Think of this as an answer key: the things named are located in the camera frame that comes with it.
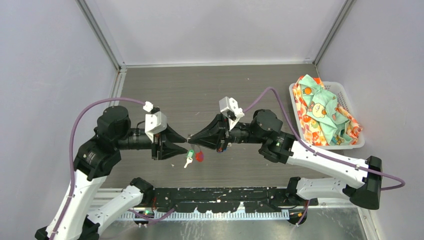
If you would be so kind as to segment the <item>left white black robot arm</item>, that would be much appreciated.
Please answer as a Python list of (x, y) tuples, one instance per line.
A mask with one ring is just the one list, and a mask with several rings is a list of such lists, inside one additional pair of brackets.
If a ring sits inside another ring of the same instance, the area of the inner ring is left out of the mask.
[(72, 163), (74, 181), (52, 222), (35, 233), (38, 240), (97, 240), (123, 213), (154, 200), (153, 186), (134, 178), (119, 196), (94, 211), (90, 206), (100, 186), (121, 160), (122, 150), (150, 150), (154, 160), (166, 160), (187, 153), (186, 139), (175, 132), (158, 108), (151, 123), (133, 128), (124, 106), (111, 106), (97, 119), (94, 136), (81, 145)]

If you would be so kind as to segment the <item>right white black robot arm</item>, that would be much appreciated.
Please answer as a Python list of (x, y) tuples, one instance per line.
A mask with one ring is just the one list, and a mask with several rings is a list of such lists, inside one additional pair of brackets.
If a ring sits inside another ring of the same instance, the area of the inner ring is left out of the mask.
[(256, 110), (250, 123), (217, 114), (210, 124), (188, 138), (188, 143), (225, 151), (229, 144), (260, 144), (258, 153), (272, 163), (312, 169), (327, 175), (322, 179), (292, 177), (285, 198), (291, 205), (315, 198), (338, 198), (369, 210), (380, 208), (382, 160), (351, 158), (314, 147), (283, 132), (283, 122), (269, 109)]

